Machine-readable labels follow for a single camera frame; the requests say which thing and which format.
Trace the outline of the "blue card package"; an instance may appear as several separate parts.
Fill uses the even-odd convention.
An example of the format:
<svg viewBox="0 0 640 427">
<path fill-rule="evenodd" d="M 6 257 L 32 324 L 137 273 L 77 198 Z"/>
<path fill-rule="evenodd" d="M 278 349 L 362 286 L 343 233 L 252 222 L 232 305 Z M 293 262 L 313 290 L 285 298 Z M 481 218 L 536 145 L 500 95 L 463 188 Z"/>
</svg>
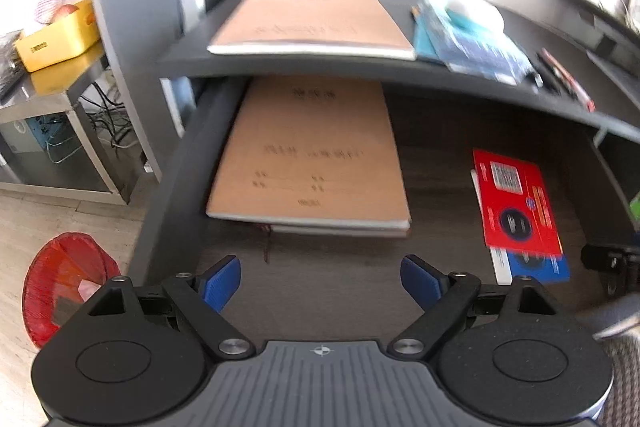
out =
<svg viewBox="0 0 640 427">
<path fill-rule="evenodd" d="M 471 171 L 471 176 L 480 205 L 475 169 Z M 564 253 L 559 258 L 545 258 L 487 247 L 494 265 L 496 281 L 500 285 L 511 284 L 515 277 L 533 277 L 541 283 L 560 283 L 570 279 L 570 268 Z"/>
</svg>

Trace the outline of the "yellow plastic box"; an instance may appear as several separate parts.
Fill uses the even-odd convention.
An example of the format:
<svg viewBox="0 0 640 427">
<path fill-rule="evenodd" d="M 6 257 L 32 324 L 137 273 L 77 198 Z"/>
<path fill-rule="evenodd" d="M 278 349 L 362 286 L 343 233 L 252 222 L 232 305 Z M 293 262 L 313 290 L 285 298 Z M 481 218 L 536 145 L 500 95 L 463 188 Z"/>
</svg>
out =
<svg viewBox="0 0 640 427">
<path fill-rule="evenodd" d="M 25 36 L 20 35 L 14 48 L 27 72 L 71 60 L 84 54 L 100 40 L 92 0 L 80 0 L 77 10 Z"/>
</svg>

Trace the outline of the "white round container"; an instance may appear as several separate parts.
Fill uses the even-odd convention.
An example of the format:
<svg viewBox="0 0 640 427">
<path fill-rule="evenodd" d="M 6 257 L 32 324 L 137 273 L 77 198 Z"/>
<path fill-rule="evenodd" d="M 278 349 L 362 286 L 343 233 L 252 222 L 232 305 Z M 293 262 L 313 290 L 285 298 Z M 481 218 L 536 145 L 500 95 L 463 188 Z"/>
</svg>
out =
<svg viewBox="0 0 640 427">
<path fill-rule="evenodd" d="M 451 23 L 468 31 L 504 31 L 501 13 L 485 0 L 449 0 L 445 6 L 445 12 Z"/>
</svg>

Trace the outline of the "red waste bin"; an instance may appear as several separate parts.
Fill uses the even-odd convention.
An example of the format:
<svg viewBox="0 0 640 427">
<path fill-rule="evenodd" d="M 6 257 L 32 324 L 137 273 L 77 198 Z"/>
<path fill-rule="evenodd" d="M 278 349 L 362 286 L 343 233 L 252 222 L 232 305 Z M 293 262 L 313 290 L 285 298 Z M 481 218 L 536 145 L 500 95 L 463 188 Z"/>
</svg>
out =
<svg viewBox="0 0 640 427">
<path fill-rule="evenodd" d="M 23 283 L 23 322 L 32 343 L 43 347 L 119 273 L 117 262 L 86 233 L 65 232 L 50 239 L 32 260 Z"/>
</svg>

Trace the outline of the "brown notebook on desk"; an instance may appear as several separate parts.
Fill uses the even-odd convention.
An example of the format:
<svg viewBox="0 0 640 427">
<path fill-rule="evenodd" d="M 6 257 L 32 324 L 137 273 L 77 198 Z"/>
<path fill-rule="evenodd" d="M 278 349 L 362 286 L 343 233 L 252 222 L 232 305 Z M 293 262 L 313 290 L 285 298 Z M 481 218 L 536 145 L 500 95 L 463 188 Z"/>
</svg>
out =
<svg viewBox="0 0 640 427">
<path fill-rule="evenodd" d="M 416 58 L 411 42 L 378 0 L 242 0 L 207 51 Z"/>
</svg>

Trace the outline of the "red white marker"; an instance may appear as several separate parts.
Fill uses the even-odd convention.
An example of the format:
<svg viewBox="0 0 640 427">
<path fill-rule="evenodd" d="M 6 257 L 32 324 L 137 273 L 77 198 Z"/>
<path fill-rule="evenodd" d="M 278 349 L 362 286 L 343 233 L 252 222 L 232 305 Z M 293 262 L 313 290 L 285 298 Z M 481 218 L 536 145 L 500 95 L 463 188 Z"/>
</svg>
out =
<svg viewBox="0 0 640 427">
<path fill-rule="evenodd" d="M 538 53 L 538 57 L 541 59 L 541 62 L 550 69 L 552 75 L 559 80 L 574 100 L 576 100 L 582 107 L 585 107 L 589 113 L 594 113 L 596 111 L 596 103 L 594 103 L 588 92 L 548 50 L 542 49 Z"/>
</svg>

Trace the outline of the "brown notebook from drawer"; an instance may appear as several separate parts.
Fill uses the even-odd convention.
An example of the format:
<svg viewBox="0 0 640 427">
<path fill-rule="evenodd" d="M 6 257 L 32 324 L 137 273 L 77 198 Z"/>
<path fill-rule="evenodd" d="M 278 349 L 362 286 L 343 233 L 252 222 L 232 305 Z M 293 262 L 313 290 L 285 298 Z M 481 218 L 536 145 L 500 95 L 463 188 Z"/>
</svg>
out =
<svg viewBox="0 0 640 427">
<path fill-rule="evenodd" d="M 409 230 L 381 83 L 254 79 L 224 148 L 206 213 L 256 225 Z"/>
</svg>

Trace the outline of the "dark red book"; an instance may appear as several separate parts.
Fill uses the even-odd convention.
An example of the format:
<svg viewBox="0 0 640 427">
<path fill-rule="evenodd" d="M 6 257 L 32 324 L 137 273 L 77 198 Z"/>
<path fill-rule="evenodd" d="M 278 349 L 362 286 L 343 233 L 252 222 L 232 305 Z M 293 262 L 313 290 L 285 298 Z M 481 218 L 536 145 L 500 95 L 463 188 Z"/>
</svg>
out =
<svg viewBox="0 0 640 427">
<path fill-rule="evenodd" d="M 410 230 L 396 229 L 367 229 L 367 228 L 337 228 L 337 227 L 304 227 L 303 225 L 254 225 L 268 237 L 274 233 L 311 235 L 311 236 L 337 236 L 337 237 L 364 237 L 365 239 L 405 239 Z"/>
</svg>

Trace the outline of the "blue plastic bag stack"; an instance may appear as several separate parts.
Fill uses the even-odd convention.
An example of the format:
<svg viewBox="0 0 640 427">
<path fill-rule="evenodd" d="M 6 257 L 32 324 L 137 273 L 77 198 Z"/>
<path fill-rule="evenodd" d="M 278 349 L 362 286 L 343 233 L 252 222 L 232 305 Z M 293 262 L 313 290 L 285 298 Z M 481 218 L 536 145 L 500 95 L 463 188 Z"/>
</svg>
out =
<svg viewBox="0 0 640 427">
<path fill-rule="evenodd" d="M 412 9 L 412 45 L 419 60 L 446 66 L 451 72 L 497 80 L 510 86 L 542 88 L 529 59 L 503 32 L 473 32 L 451 23 L 449 0 L 419 0 Z"/>
</svg>

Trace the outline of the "metal side table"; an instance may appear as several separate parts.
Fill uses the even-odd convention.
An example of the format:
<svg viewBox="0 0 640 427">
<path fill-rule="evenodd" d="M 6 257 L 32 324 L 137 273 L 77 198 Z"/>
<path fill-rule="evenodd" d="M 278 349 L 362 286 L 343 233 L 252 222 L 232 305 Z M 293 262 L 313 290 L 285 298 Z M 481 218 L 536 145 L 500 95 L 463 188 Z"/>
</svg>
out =
<svg viewBox="0 0 640 427">
<path fill-rule="evenodd" d="M 1 100 L 3 191 L 126 205 L 142 148 L 101 43 Z"/>
</svg>

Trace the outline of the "black pen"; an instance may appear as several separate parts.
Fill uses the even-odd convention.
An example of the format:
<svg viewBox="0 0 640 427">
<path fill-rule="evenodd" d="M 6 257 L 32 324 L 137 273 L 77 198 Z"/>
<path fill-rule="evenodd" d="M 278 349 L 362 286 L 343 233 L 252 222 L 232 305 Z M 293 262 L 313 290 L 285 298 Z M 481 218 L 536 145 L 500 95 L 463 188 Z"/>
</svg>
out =
<svg viewBox="0 0 640 427">
<path fill-rule="evenodd" d="M 528 54 L 527 57 L 540 78 L 541 86 L 555 95 L 560 95 L 562 93 L 561 86 L 555 75 L 552 74 L 551 69 L 541 61 L 538 55 Z"/>
</svg>

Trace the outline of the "red card package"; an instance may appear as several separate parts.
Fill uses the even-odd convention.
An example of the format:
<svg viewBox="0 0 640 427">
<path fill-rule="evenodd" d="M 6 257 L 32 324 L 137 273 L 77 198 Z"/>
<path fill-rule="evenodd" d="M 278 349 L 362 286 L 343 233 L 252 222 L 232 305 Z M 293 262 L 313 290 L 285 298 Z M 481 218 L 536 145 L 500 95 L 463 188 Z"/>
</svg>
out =
<svg viewBox="0 0 640 427">
<path fill-rule="evenodd" d="M 544 177 L 531 162 L 473 150 L 485 243 L 515 254 L 563 256 Z"/>
</svg>

